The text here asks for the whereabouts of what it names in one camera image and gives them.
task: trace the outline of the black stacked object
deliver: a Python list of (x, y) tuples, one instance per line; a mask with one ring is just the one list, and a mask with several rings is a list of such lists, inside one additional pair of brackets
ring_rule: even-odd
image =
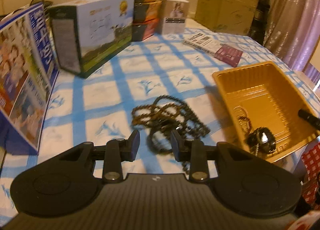
[(268, 13), (270, 9), (270, 0), (259, 0), (254, 14), (249, 37), (263, 44), (264, 35), (267, 27)]

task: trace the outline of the shiny curtain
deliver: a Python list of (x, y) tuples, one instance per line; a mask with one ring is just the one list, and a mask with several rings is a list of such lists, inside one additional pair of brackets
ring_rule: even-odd
[(290, 68), (306, 70), (319, 35), (320, 0), (270, 0), (264, 46)]

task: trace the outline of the tablecloth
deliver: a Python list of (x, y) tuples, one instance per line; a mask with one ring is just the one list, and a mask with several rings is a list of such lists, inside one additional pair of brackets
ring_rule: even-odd
[[(244, 51), (239, 66), (273, 61), (299, 88), (319, 115), (320, 104), (312, 90), (286, 64), (249, 37), (185, 29), (185, 35), (203, 32)], [(229, 65), (182, 44), (183, 35), (154, 35), (134, 42), (89, 78), (81, 79), (60, 72), (51, 95), (44, 122), (39, 156), (7, 155), (0, 178), (0, 225), (17, 213), (10, 197), (14, 177), (77, 144), (92, 141), (104, 145), (114, 138), (127, 138), (131, 132), (131, 111), (150, 104), (159, 95), (185, 100), (211, 132), (203, 142), (234, 143), (236, 131), (218, 93), (212, 73)], [(147, 130), (141, 130), (140, 148), (134, 162), (123, 162), (124, 176), (133, 173), (178, 173), (181, 164), (172, 155), (155, 155), (146, 146)], [(291, 167), (297, 163), (291, 155)], [(209, 162), (210, 177), (217, 176), (214, 162)], [(101, 177), (102, 162), (94, 175)]]

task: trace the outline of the tray rim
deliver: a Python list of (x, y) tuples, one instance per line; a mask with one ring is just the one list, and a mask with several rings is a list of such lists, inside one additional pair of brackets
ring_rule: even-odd
[[(230, 69), (214, 72), (212, 74), (212, 77), (213, 77), (213, 79), (214, 79), (214, 81), (216, 83), (216, 86), (217, 86), (218, 91), (219, 91), (219, 93), (220, 93), (220, 95), (221, 95), (221, 97), (222, 97), (222, 99), (224, 101), (224, 104), (226, 105), (226, 107), (228, 109), (229, 115), (231, 116), (233, 125), (236, 128), (237, 136), (238, 136), (238, 139), (239, 139), (241, 145), (246, 144), (244, 142), (245, 141), (244, 137), (242, 137), (242, 134), (243, 134), (242, 128), (240, 127), (240, 125), (238, 123), (238, 120), (236, 120), (235, 116), (232, 115), (233, 109), (231, 108), (231, 106), (229, 105), (229, 103), (228, 103), (228, 101), (226, 99), (226, 93), (225, 93), (225, 91), (224, 91), (224, 89), (222, 87), (221, 81), (219, 79), (219, 75), (225, 74), (225, 73), (229, 73), (229, 72), (233, 72), (233, 71), (237, 71), (237, 70), (244, 69), (244, 68), (250, 68), (250, 67), (253, 67), (253, 66), (261, 66), (261, 65), (267, 65), (267, 64), (271, 64), (277, 69), (277, 71), (282, 75), (282, 77), (284, 77), (290, 83), (290, 85), (294, 88), (294, 90), (298, 93), (298, 95), (300, 96), (302, 101), (307, 106), (308, 111), (310, 113), (312, 113), (313, 115), (318, 116), (317, 114), (315, 114), (313, 109), (310, 107), (309, 102), (305, 99), (305, 97), (302, 95), (302, 93), (299, 91), (299, 89), (292, 83), (292, 81), (284, 74), (284, 72), (279, 68), (279, 66), (277, 66), (273, 61), (264, 61), (264, 62), (259, 62), (259, 63), (256, 63), (256, 64), (239, 66), (239, 67), (236, 67), (236, 68), (230, 68)], [(318, 130), (315, 129), (315, 131), (316, 131), (316, 133), (310, 135), (310, 137), (312, 137), (311, 141), (313, 141), (314, 139), (316, 139), (320, 135)], [(281, 153), (278, 153), (278, 154), (276, 154), (276, 155), (274, 155), (274, 156), (272, 156), (270, 158), (267, 158), (265, 160), (270, 162), (270, 163), (276, 162), (276, 161), (278, 161), (278, 160), (280, 160), (280, 159), (282, 159), (282, 158), (284, 158), (284, 157), (296, 152), (297, 150), (299, 150), (300, 148), (304, 147), (305, 145), (307, 145), (309, 143), (309, 142), (305, 142), (305, 141), (306, 140), (303, 140), (303, 141), (295, 144), (291, 148), (289, 148), (289, 149), (287, 149), (287, 150), (285, 150), (285, 151), (283, 151)]]

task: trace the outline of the metal screw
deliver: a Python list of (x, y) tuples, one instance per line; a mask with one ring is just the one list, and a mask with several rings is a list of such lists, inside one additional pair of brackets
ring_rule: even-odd
[(208, 174), (206, 172), (197, 171), (192, 173), (191, 176), (196, 180), (204, 180), (208, 177)]
[(116, 180), (120, 177), (120, 174), (117, 173), (117, 172), (114, 172), (114, 171), (111, 171), (111, 172), (107, 172), (105, 175), (104, 175), (104, 178), (107, 179), (107, 180)]

